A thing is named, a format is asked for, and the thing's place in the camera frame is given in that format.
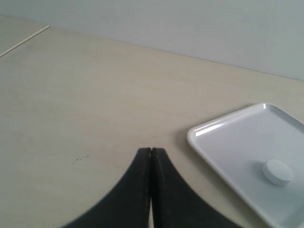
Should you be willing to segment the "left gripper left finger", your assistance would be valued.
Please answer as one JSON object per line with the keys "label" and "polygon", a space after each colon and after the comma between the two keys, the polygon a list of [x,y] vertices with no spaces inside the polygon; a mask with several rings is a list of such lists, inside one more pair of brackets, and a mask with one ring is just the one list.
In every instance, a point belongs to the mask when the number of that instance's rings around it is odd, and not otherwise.
{"label": "left gripper left finger", "polygon": [[122,178],[90,210],[66,228],[147,228],[151,149],[140,148]]}

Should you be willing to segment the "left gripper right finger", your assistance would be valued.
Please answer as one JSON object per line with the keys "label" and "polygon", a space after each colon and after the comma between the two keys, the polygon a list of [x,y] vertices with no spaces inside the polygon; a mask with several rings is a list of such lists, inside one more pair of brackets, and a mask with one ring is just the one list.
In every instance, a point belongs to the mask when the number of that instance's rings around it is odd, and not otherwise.
{"label": "left gripper right finger", "polygon": [[239,227],[188,185],[163,148],[151,152],[151,202],[155,228]]}

